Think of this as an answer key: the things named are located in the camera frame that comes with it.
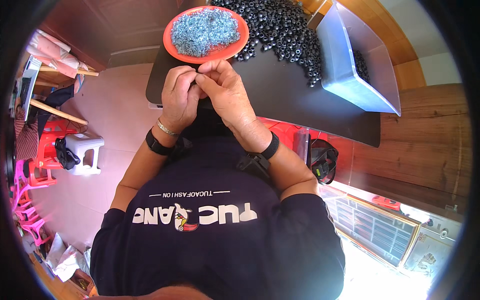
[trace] white bag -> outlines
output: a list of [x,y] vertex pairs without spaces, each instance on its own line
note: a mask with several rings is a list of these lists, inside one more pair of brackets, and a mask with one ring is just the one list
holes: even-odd
[[65,282],[73,276],[75,270],[80,268],[79,265],[81,264],[86,264],[84,255],[75,247],[68,246],[60,258],[60,263],[52,271],[62,282]]
[[55,233],[55,238],[53,239],[52,246],[50,251],[47,254],[45,262],[50,266],[50,269],[55,269],[60,263],[60,258],[63,253],[67,250],[63,241],[58,233]]

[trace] black wristband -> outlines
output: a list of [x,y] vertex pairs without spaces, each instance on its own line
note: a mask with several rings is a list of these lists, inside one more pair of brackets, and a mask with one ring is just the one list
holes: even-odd
[[275,154],[275,152],[278,150],[278,145],[280,144],[280,140],[278,139],[278,136],[273,132],[271,133],[272,133],[272,141],[270,142],[270,145],[268,145],[268,147],[265,149],[265,151],[261,153],[263,157],[265,157],[266,159],[272,158],[273,154]]
[[168,156],[173,152],[173,149],[175,149],[175,146],[167,148],[160,144],[158,140],[153,136],[151,129],[148,131],[147,136],[145,137],[145,141],[147,142],[148,148],[150,148],[150,150],[160,155]]

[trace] forearm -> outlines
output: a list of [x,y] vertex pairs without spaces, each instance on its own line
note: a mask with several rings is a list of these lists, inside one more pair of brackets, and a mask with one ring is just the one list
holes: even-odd
[[[247,151],[261,153],[272,141],[272,133],[259,120],[238,124],[232,132]],[[316,177],[303,160],[284,144],[279,144],[277,152],[268,161],[268,173],[274,185],[282,192],[281,200],[296,193],[317,194]]]
[[[164,147],[173,147],[177,141],[177,137],[168,135],[157,125],[153,126],[152,134]],[[166,160],[167,156],[153,152],[143,141],[117,186],[110,208],[125,211],[137,191],[158,174]]]

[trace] pink floor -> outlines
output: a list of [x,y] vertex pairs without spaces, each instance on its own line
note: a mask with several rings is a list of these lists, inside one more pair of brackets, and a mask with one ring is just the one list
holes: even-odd
[[145,89],[152,64],[107,69],[86,76],[75,98],[61,109],[88,120],[88,132],[103,137],[99,175],[74,176],[53,170],[56,185],[31,190],[46,226],[79,250],[91,246],[117,184],[160,110],[148,108]]

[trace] orange plate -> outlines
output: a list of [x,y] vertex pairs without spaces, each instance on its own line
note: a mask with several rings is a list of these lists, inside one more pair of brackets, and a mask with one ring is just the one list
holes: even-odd
[[[171,31],[172,31],[173,22],[178,20],[178,18],[183,14],[190,15],[194,12],[201,11],[205,8],[218,8],[220,10],[231,13],[232,17],[237,19],[238,21],[238,32],[240,33],[240,39],[235,43],[230,44],[226,48],[213,49],[210,51],[210,53],[208,53],[207,56],[203,56],[203,57],[194,57],[194,56],[179,54],[175,46],[172,44]],[[242,17],[240,17],[238,14],[223,7],[199,6],[199,7],[195,7],[182,12],[181,14],[179,14],[178,16],[173,18],[173,20],[170,21],[170,23],[165,28],[165,31],[163,32],[163,45],[165,46],[165,49],[168,51],[168,53],[170,53],[171,56],[175,57],[178,60],[189,62],[189,63],[202,64],[209,60],[218,60],[218,59],[226,60],[231,58],[235,54],[239,53],[245,47],[245,44],[247,44],[248,38],[249,38],[248,25],[245,22],[245,20]]]

